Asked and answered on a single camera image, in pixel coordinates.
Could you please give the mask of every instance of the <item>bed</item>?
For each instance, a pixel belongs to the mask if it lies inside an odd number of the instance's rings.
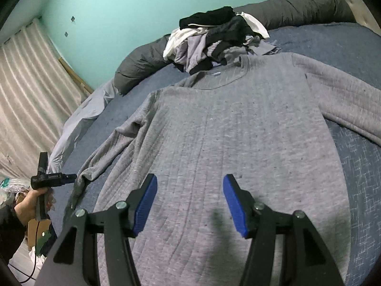
[[[285,26],[270,30],[269,34],[269,41],[282,52],[311,57],[381,89],[381,38],[369,28],[341,22]],[[116,95],[78,142],[62,172],[77,173],[90,154],[136,111],[151,91],[173,85],[187,76],[169,64],[141,81],[125,96]],[[381,254],[381,148],[335,122],[326,120],[326,124],[341,160],[351,211],[351,256],[346,285],[357,286]],[[77,208],[93,211],[118,159],[87,186]],[[62,231],[63,212],[72,188],[72,185],[55,188],[56,210],[50,217],[58,235]]]

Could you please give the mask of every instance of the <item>gray clothing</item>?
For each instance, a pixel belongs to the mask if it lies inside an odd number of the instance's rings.
[[[232,63],[236,61],[236,59],[239,58],[240,55],[247,55],[247,48],[244,46],[232,46],[227,49],[225,49],[221,53],[221,60],[226,59],[226,63]]]
[[[175,48],[174,62],[185,66],[184,70],[190,72],[195,66],[206,58],[205,48],[206,33],[190,36]]]
[[[254,54],[257,56],[276,54],[280,51],[280,48],[271,45],[259,37],[253,37],[251,35],[246,36],[247,41],[250,41],[248,46],[232,46],[222,51],[216,61],[220,62],[224,59],[226,63],[232,63],[238,59],[240,55]],[[217,41],[208,47],[206,55],[212,57],[213,51],[221,41]]]
[[[277,53],[277,51],[280,49],[277,49],[276,46],[271,45],[270,43],[267,43],[263,40],[259,44],[255,45],[249,45],[249,51],[253,52],[257,56],[262,56],[262,55],[268,55],[271,53]]]
[[[87,159],[75,191],[122,151],[95,211],[126,199],[155,173],[159,188],[145,230],[131,240],[144,285],[238,283],[250,241],[230,219],[221,188],[227,173],[274,210],[304,210],[345,278],[348,196],[322,114],[381,144],[378,89],[298,54],[241,56],[240,64],[151,93]],[[107,285],[103,247],[99,240]]]

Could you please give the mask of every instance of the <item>hand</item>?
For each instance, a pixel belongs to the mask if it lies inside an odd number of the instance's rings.
[[[37,197],[45,194],[47,191],[47,188],[31,189],[25,199],[15,206],[16,215],[24,226],[28,225],[29,221],[35,217]],[[51,199],[52,195],[49,196],[49,201],[46,206],[48,211],[52,206]]]

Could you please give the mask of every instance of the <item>person's sleeve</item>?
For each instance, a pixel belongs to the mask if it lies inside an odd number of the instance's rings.
[[[292,55],[322,115],[381,145],[381,90],[322,62]]]
[[[0,255],[6,263],[21,245],[25,231],[13,208],[6,205],[0,209]]]

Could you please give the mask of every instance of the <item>black clothing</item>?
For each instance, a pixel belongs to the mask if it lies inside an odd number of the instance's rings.
[[[242,16],[234,16],[228,22],[217,27],[210,28],[206,35],[206,47],[219,40],[229,42],[231,46],[242,46],[246,42],[246,36],[258,35],[255,33]]]
[[[0,209],[0,258],[6,264],[21,245],[25,231],[14,208],[6,205]]]
[[[192,24],[201,26],[218,26],[231,20],[236,14],[231,6],[224,6],[220,9],[210,10],[206,13],[195,13],[192,16],[182,18],[179,21],[180,29],[197,28]]]
[[[208,71],[213,68],[212,60],[209,57],[206,57],[204,60],[200,61],[197,66],[189,71],[190,75],[196,74],[199,71]]]

